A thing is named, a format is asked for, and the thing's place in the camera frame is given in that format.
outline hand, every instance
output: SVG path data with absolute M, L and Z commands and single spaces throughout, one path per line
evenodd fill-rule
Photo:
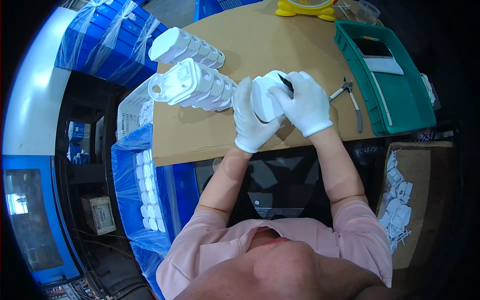
M 256 153 L 280 128 L 285 116 L 277 117 L 267 124 L 261 123 L 253 112 L 251 94 L 252 79 L 246 77 L 233 95 L 233 119 L 237 130 L 235 145 L 245 152 Z
M 328 111 L 330 103 L 325 90 L 306 72 L 287 75 L 292 83 L 293 99 L 281 88 L 268 89 L 278 101 L 284 114 L 303 136 L 310 136 L 333 125 Z

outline person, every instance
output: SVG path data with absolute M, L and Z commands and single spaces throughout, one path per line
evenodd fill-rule
M 175 238 L 156 279 L 169 299 L 397 299 L 385 229 L 332 127 L 324 89 L 307 73 L 287 79 L 293 99 L 269 89 L 284 116 L 260 122 L 252 80 L 233 98 L 237 138 L 215 171 L 191 220 Z M 232 224 L 249 159 L 285 116 L 315 146 L 333 227 L 314 218 L 247 219 Z

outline white plastic basket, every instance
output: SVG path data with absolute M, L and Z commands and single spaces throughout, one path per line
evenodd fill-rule
M 142 105 L 150 100 L 148 83 L 150 78 L 133 90 L 119 104 L 117 115 L 117 140 L 127 136 L 139 127 L 139 113 Z

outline stack of white parts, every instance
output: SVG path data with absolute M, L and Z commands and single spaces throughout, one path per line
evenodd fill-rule
M 225 62 L 222 51 L 177 27 L 170 28 L 157 37 L 148 56 L 152 61 L 171 64 L 192 58 L 212 69 L 220 68 Z
M 412 213 L 412 208 L 407 206 L 407 203 L 413 184 L 406 182 L 396 168 L 397 151 L 399 150 L 393 151 L 387 161 L 387 182 L 378 214 L 379 217 L 381 216 L 380 224 L 388 234 L 392 254 L 398 243 L 402 242 L 405 245 L 403 239 L 412 233 L 411 230 L 405 229 L 405 226 L 410 222 Z
M 236 89 L 233 80 L 192 58 L 182 60 L 165 74 L 154 74 L 148 83 L 154 101 L 218 111 L 232 107 Z
M 152 149 L 137 153 L 136 170 L 143 205 L 140 208 L 145 229 L 165 232 L 160 204 L 156 195 Z

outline cable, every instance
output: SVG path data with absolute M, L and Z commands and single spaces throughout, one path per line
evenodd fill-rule
M 79 229 L 76 229 L 78 232 L 81 232 L 81 233 L 84 233 L 86 235 L 89 235 L 89 236 L 92 236 L 92 237 L 100 237 L 96 234 L 92 234 L 92 233 L 88 233 L 88 232 L 85 232 L 85 231 L 81 231 Z M 131 240 L 129 238 L 126 238 L 126 237 L 123 237 L 123 236 L 120 236 L 120 235 L 115 235 L 115 234 L 102 234 L 101 236 L 109 236 L 109 237 L 117 237 L 117 238 L 122 238 L 122 239 L 126 239 L 127 241 L 131 241 L 132 243 L 136 243 L 136 244 L 139 244 L 139 245 L 143 245 L 145 247 L 148 247 L 147 245 L 143 244 L 143 243 L 140 243 L 138 241 L 134 241 L 134 240 Z
M 95 243 L 95 244 L 99 244 L 99 245 L 102 245 L 102 246 L 105 246 L 105 247 L 109 247 L 109 248 L 112 248 L 112 249 L 115 249 L 117 251 L 120 251 L 122 252 L 123 254 L 129 256 L 130 258 L 132 258 L 133 260 L 135 260 L 135 257 L 131 256 L 130 254 L 128 254 L 127 252 L 123 251 L 123 250 L 120 250 L 118 248 L 115 248 L 113 246 L 109 246 L 109 245 L 106 245 L 106 244 L 103 244 L 103 243 L 100 243 L 100 242 L 97 242 L 97 241 L 94 241 L 94 240 L 82 240 L 82 239 L 79 239 L 81 241 L 86 241 L 86 242 L 89 242 L 89 243 Z
M 98 237 L 98 235 L 96 235 L 96 234 L 91 234 L 91 233 L 88 233 L 88 232 L 85 232 L 85 231 L 81 231 L 79 229 L 77 229 L 77 231 L 79 231 L 81 233 L 84 233 L 86 235 L 91 235 L 91 236 L 94 236 L 94 237 Z M 126 237 L 123 237 L 123 236 L 120 236 L 120 235 L 115 235 L 115 234 L 102 234 L 102 236 L 117 237 L 117 238 L 126 239 L 127 241 L 133 241 L 129 238 L 126 238 Z
M 74 287 L 74 286 L 72 286 L 72 285 L 70 285 L 70 286 L 72 287 L 72 291 L 73 291 L 78 297 L 80 297 L 80 298 L 82 298 L 82 299 L 85 299 L 85 300 L 94 300 L 94 298 L 92 298 L 92 297 L 89 297 L 89 296 L 87 296 L 87 295 L 82 295 L 82 294 L 76 289 L 76 287 Z

